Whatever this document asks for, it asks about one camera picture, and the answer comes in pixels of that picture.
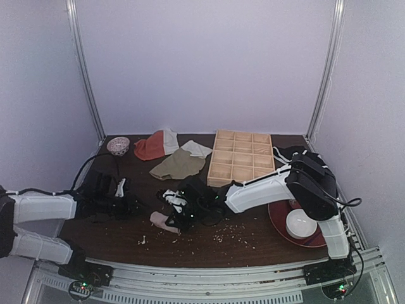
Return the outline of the mauve and cream underwear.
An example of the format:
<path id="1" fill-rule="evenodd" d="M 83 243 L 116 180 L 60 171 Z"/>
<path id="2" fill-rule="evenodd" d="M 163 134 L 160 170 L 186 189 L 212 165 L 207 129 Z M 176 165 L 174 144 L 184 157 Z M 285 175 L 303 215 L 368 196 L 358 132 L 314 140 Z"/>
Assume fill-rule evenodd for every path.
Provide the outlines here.
<path id="1" fill-rule="evenodd" d="M 170 227 L 166 224 L 166 221 L 168 220 L 168 216 L 163 215 L 162 213 L 159 212 L 152 212 L 149 217 L 150 222 L 152 225 L 155 225 L 156 227 L 163 229 L 168 232 L 172 232 L 174 234 L 180 234 L 180 229 L 176 227 Z"/>

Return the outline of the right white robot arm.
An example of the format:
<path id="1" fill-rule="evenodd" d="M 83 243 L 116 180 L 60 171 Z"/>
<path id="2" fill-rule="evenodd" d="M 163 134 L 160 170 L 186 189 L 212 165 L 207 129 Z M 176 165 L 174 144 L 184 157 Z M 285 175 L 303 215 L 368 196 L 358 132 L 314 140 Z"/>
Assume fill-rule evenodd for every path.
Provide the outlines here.
<path id="1" fill-rule="evenodd" d="M 184 232 L 195 221 L 217 224 L 227 211 L 242 213 L 251 208 L 295 200 L 320 228 L 328 260 L 304 268 L 307 284 L 325 282 L 356 273 L 352 258 L 354 245 L 346 232 L 343 211 L 361 204 L 361 198 L 339 199 L 334 174 L 315 153 L 296 154 L 276 171 L 246 182 L 231 183 L 214 191 L 200 178 L 184 179 L 176 191 L 160 190 L 157 198 L 171 206 L 168 227 Z"/>

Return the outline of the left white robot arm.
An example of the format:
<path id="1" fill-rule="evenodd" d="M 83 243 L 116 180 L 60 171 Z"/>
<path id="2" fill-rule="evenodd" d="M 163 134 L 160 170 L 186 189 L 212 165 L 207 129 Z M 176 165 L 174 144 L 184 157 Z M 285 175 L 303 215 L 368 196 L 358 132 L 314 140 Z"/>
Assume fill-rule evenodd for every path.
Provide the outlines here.
<path id="1" fill-rule="evenodd" d="M 130 179 L 91 172 L 79 187 L 59 193 L 40 189 L 17 192 L 1 189 L 1 257 L 10 255 L 55 263 L 72 277 L 91 272 L 85 251 L 71 241 L 38 235 L 19 227 L 40 220 L 86 219 L 105 214 L 115 220 L 135 215 L 140 199 L 130 190 Z"/>

